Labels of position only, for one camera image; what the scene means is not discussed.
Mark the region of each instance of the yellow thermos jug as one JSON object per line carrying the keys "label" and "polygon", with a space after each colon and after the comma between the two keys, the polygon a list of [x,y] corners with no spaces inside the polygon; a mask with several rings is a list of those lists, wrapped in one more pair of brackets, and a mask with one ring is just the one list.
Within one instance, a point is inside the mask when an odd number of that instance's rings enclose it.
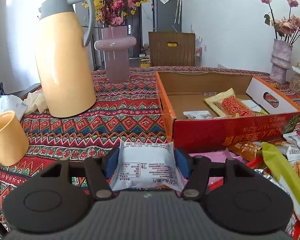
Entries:
{"label": "yellow thermos jug", "polygon": [[[89,5],[89,28],[84,33],[73,4]],[[50,114],[70,117],[89,109],[96,101],[88,51],[95,25],[92,0],[46,0],[35,44],[35,60]]]}

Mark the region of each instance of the gray gripper base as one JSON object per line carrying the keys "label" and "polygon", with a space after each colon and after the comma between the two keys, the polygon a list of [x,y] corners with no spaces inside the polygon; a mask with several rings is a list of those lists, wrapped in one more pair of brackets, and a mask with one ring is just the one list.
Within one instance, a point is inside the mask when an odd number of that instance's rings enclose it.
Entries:
{"label": "gray gripper base", "polygon": [[81,222],[62,232],[30,235],[13,230],[4,239],[291,240],[282,231],[264,236],[227,231],[214,224],[198,203],[181,200],[174,192],[154,191],[123,191],[113,200],[96,202]]}

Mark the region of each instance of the yellow mug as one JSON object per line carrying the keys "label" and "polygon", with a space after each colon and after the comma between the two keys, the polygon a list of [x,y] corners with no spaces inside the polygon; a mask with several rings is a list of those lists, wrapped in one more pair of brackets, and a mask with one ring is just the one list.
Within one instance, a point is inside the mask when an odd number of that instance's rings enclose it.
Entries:
{"label": "yellow mug", "polygon": [[0,164],[19,162],[29,148],[29,140],[14,111],[0,114]]}

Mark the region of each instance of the table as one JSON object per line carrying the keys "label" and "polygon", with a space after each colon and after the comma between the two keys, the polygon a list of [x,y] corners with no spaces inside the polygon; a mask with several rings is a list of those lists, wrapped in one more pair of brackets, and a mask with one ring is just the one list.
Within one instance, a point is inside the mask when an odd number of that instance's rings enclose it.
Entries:
{"label": "table", "polygon": [[[263,72],[202,67],[131,68],[129,80],[119,84],[107,82],[104,70],[92,72],[97,101],[88,111],[63,119],[52,117],[49,111],[35,112],[21,120],[30,147],[18,164],[0,168],[1,223],[6,225],[1,212],[5,196],[59,158],[82,161],[93,155],[103,156],[120,139],[165,143],[156,94],[154,73],[157,70],[254,74],[271,82],[268,74]],[[279,85],[279,89],[300,105],[300,96],[289,90],[288,84]],[[296,130],[300,134],[300,122]],[[84,178],[74,178],[73,184],[87,189]]]}

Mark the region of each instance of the wooden chair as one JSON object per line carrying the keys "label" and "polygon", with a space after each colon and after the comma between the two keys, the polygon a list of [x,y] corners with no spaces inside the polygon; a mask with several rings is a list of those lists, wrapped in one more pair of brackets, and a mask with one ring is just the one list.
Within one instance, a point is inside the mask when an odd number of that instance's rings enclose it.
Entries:
{"label": "wooden chair", "polygon": [[149,32],[151,66],[194,66],[195,34]]}

